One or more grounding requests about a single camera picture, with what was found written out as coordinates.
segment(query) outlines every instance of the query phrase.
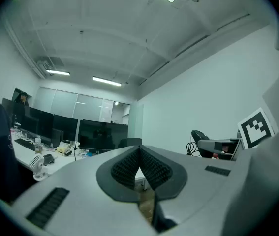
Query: ceiling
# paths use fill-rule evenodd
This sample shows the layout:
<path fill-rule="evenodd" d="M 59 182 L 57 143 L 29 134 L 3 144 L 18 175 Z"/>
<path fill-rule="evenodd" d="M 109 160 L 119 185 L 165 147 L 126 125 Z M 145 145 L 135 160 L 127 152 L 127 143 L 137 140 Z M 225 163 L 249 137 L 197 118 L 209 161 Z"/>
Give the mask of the ceiling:
<path fill-rule="evenodd" d="M 34 62 L 132 84 L 247 15 L 241 0 L 14 0 L 4 11 Z"/>

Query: desk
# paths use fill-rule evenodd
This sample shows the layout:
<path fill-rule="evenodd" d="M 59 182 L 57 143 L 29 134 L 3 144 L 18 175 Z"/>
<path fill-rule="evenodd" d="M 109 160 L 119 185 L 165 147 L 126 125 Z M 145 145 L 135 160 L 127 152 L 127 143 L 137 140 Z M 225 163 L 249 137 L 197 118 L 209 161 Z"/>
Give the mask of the desk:
<path fill-rule="evenodd" d="M 13 144 L 13 148 L 15 151 L 17 161 L 19 163 L 21 163 L 23 166 L 25 166 L 26 168 L 28 168 L 29 170 L 31 170 L 29 163 L 34 158 L 35 152 L 32 151 L 31 149 L 28 149 L 15 142 L 15 140 L 19 139 L 19 137 L 17 136 L 17 133 L 15 133 L 15 132 L 11 133 L 11 138 L 12 138 L 12 144 Z M 75 152 L 76 161 L 81 160 L 81 159 L 88 160 L 88 158 L 83 158 L 81 156 L 78 156 L 78 154 L 80 152 L 81 151 L 79 148 Z M 59 170 L 60 168 L 62 168 L 63 166 L 75 162 L 75 157 L 73 156 L 73 153 L 72 153 L 72 155 L 67 157 L 67 156 L 62 156 L 59 153 L 54 152 L 54 151 L 46 151 L 46 150 L 42 151 L 42 155 L 47 155 L 47 154 L 51 154 L 55 158 L 54 164 L 51 164 L 46 167 L 47 173 L 50 175 L 53 174 L 54 172 L 56 172 L 57 170 Z M 135 181 L 141 181 L 141 180 L 144 181 L 146 184 L 145 176 L 142 173 L 141 169 L 139 169 L 136 174 Z"/>

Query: keyboard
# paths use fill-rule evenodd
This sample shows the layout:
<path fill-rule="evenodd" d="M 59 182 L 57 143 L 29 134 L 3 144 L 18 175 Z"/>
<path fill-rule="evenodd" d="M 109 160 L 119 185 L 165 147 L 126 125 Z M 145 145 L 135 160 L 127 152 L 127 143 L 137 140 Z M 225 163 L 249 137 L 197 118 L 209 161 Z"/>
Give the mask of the keyboard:
<path fill-rule="evenodd" d="M 23 140 L 23 139 L 21 139 L 21 138 L 15 140 L 15 142 L 18 143 L 18 144 L 20 144 L 20 145 L 22 145 L 23 147 L 26 147 L 26 148 L 28 148 L 28 149 L 31 149 L 31 150 L 35 151 L 35 149 L 34 149 L 34 144 L 29 143 L 29 142 L 27 142 L 27 141 L 25 141 L 25 140 Z"/>

